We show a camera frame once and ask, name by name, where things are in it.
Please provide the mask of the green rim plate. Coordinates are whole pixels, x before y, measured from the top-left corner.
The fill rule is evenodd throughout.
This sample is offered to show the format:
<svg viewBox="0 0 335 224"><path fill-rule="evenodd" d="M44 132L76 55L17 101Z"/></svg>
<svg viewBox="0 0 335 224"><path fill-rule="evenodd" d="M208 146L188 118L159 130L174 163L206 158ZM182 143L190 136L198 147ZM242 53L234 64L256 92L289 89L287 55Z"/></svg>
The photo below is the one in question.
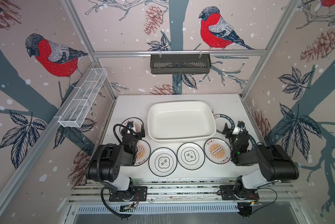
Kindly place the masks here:
<svg viewBox="0 0 335 224"><path fill-rule="evenodd" d="M247 147L247 150L248 151L255 150L257 148L256 140L250 134L248 134L248 137L249 137L249 139L248 139L249 145Z"/></svg>
<svg viewBox="0 0 335 224"><path fill-rule="evenodd" d="M227 129L234 129L234 121L225 114L215 114L214 115L217 132L223 135L226 135Z"/></svg>

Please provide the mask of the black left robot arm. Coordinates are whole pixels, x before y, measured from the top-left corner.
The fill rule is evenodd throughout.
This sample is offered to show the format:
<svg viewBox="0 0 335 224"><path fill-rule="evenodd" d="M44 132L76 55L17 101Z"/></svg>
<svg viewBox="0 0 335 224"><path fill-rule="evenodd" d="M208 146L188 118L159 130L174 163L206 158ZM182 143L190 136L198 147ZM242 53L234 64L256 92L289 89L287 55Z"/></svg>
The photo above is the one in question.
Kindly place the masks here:
<svg viewBox="0 0 335 224"><path fill-rule="evenodd" d="M120 172L122 166L134 166L137 144L145 134L135 131L133 124L116 124L113 134L119 144L99 145L85 170L85 177L106 187L113 198L121 201L135 199L134 184L130 177Z"/></svg>

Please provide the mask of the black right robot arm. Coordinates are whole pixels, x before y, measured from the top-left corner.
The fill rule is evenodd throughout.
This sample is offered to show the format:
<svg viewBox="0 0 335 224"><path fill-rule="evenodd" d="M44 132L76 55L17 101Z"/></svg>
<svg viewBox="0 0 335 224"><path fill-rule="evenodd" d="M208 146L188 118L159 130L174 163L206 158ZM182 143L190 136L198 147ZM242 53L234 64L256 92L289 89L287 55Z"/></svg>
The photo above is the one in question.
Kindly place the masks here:
<svg viewBox="0 0 335 224"><path fill-rule="evenodd" d="M234 129L225 125L223 134L231 144L231 161L236 166L259 165L247 175L235 181L234 195L240 200L253 195L262 186L278 181L291 181L299 178L299 171L292 159L280 145L257 145L248 150L249 133L244 124Z"/></svg>

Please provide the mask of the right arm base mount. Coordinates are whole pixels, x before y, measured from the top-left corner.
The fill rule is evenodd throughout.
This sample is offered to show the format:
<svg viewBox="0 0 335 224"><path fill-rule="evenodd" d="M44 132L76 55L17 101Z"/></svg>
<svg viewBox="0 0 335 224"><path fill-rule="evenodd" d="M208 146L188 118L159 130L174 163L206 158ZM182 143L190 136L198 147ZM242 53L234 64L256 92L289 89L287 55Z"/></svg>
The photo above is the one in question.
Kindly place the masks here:
<svg viewBox="0 0 335 224"><path fill-rule="evenodd" d="M257 190L246 189L241 187L240 189L236 189L234 185L221 185L220 186L220 195L223 200L231 201L231 200L259 200L259 194Z"/></svg>

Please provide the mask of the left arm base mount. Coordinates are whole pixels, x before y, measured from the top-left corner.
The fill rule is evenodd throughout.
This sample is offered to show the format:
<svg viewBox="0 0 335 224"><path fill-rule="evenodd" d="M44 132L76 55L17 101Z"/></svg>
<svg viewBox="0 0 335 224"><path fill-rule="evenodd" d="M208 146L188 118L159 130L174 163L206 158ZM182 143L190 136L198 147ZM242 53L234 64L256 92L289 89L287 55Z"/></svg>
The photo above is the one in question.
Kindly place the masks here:
<svg viewBox="0 0 335 224"><path fill-rule="evenodd" d="M110 193L109 202L145 202L147 193L147 186L137 186L126 191L115 191Z"/></svg>

